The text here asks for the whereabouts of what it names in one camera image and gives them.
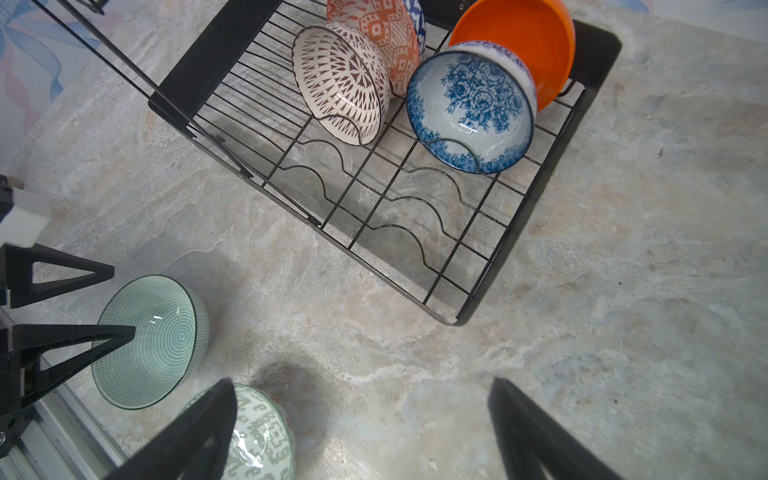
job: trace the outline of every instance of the countertop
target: countertop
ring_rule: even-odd
[[[222,2],[146,2],[114,41],[160,80]],[[439,325],[225,171],[94,61],[2,164],[53,202],[40,243],[115,278],[11,311],[95,323],[165,273],[212,319],[202,366],[128,412],[69,385],[128,453],[223,376],[272,393],[299,478],[504,478],[493,376],[626,478],[768,470],[768,52],[598,2],[623,49],[475,316]]]

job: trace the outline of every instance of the dish rack frame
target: dish rack frame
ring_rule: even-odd
[[[402,98],[392,99],[386,121],[369,145],[350,147],[334,141],[328,135],[324,136],[322,127],[303,103],[295,84],[290,61],[290,46],[293,43],[282,36],[295,37],[301,28],[324,22],[322,13],[326,4],[321,0],[229,0],[159,85],[68,0],[57,0],[122,64],[148,85],[151,93],[147,93],[115,63],[92,48],[39,0],[32,1],[142,93],[151,110],[198,148],[446,326],[466,324],[477,309],[528,222],[533,206],[621,50],[621,43],[612,33],[574,21],[574,64],[564,90],[552,104],[560,110],[558,126],[548,127],[537,120],[536,133],[548,137],[548,141],[545,141],[546,148],[541,150],[538,157],[534,157],[529,150],[531,155],[526,154],[525,160],[521,160],[528,165],[528,169],[523,175],[527,180],[519,184],[514,174],[505,177],[505,172],[515,169],[515,166],[496,174],[469,174],[447,167],[434,157],[425,159],[421,154],[427,150],[412,130],[408,129],[407,121],[403,120],[406,112]],[[442,34],[438,40],[432,36],[433,45],[429,45],[428,40],[427,55],[447,46],[453,25],[471,3],[459,0],[422,0],[428,27]],[[275,72],[282,70],[285,75],[277,75],[278,78],[275,78]],[[227,95],[236,96],[237,101]],[[549,108],[539,112],[539,117]],[[209,118],[214,114],[216,120],[210,121],[201,113],[203,111],[208,112]],[[405,139],[406,147],[410,143],[404,154],[393,158],[392,152],[384,147],[389,135]],[[253,146],[254,141],[258,144],[256,147]],[[308,146],[314,149],[313,155],[304,155],[301,158],[307,162],[297,163],[298,150]],[[347,157],[360,155],[362,160],[351,161],[345,154]],[[421,163],[414,166],[415,160],[412,159],[417,157]],[[318,158],[326,159],[325,164],[320,167],[304,164]],[[340,163],[340,169],[332,165],[335,162]],[[373,163],[389,165],[388,180],[386,176],[383,180],[369,180],[366,166]],[[323,170],[325,179],[319,170]],[[346,180],[346,186],[344,182],[336,185],[336,189],[342,193],[333,195],[332,192],[335,197],[333,199],[329,197],[333,185],[329,184],[327,177],[337,175],[339,171]],[[289,174],[308,172],[310,176],[315,176],[321,186],[315,189],[317,197],[314,199],[303,196],[300,184],[284,180],[290,178]],[[419,188],[416,191],[407,191],[406,188],[406,194],[393,196],[397,194],[393,184],[398,177],[408,179],[417,174],[432,175],[433,181],[443,182],[450,193],[442,192],[434,197],[423,194]],[[371,183],[376,181],[379,183],[372,186]],[[351,190],[364,192],[368,200],[374,199],[373,207],[363,208],[361,213],[356,210],[354,202],[350,206],[346,201],[352,198],[349,193]],[[454,191],[458,194],[458,202],[455,198],[452,204],[443,202]],[[501,198],[501,204],[497,202],[491,208],[490,197]],[[320,205],[323,200],[326,201],[324,208]],[[424,233],[430,227],[419,222],[424,216],[417,217],[418,228],[401,224],[412,219],[401,219],[400,222],[390,222],[386,218],[373,219],[384,200],[389,206],[398,205],[392,210],[396,219],[401,214],[405,215],[406,211],[428,209],[423,211],[427,217],[432,218],[433,231]],[[454,233],[446,230],[446,225],[450,223],[447,220],[454,220],[446,213],[446,208],[448,212],[456,212],[456,208],[459,208],[468,215],[466,221],[453,226]],[[499,219],[496,212],[503,212],[506,217]],[[343,228],[331,221],[336,214],[348,216],[342,222],[344,226],[356,222],[357,229],[344,232]],[[473,240],[472,231],[481,222],[492,225],[494,233]],[[389,238],[382,234],[387,230],[400,235],[399,240],[392,238],[392,233]],[[385,245],[374,252],[381,247],[372,247],[375,237],[371,235],[377,233],[379,239],[385,239]],[[439,236],[436,241],[432,241],[433,233]],[[363,236],[368,241],[361,247]],[[487,244],[480,245],[478,242],[481,240],[486,240]],[[447,247],[442,248],[442,251],[440,248],[435,251],[431,249],[445,246],[446,241]],[[397,259],[392,251],[385,251],[393,247],[399,253],[404,251],[396,245],[397,242],[412,242],[407,253],[411,257],[415,255],[415,262],[409,261],[408,257]],[[413,248],[414,244],[420,250],[420,259],[419,252]],[[442,260],[434,262],[435,256]],[[418,265],[418,260],[426,270]],[[414,273],[414,263],[426,275]],[[455,317],[455,321],[450,321],[449,317]]]

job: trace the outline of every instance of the teal bowl with concentric circles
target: teal bowl with concentric circles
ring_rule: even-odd
[[[122,409],[144,409],[164,399],[192,375],[208,347],[205,305],[194,291],[164,275],[124,286],[98,324],[136,327],[133,340],[91,366],[99,392]]]

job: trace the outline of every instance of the black metal side panel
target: black metal side panel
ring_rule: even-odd
[[[229,0],[197,37],[160,84],[160,89],[187,118],[200,110],[280,3],[281,0]],[[184,115],[157,92],[150,97],[149,107],[171,125],[189,132]]]

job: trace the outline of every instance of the dish rack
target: dish rack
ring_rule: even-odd
[[[447,326],[475,312],[621,49],[613,34],[575,22],[571,78],[539,112],[528,153],[500,173],[468,174],[416,139],[403,98],[392,99],[363,146],[338,141],[313,118],[291,46],[302,28],[325,21],[322,0],[229,0],[159,86],[58,1],[151,86],[149,95],[90,48],[154,112]],[[447,47],[470,3],[422,0],[426,55]]]

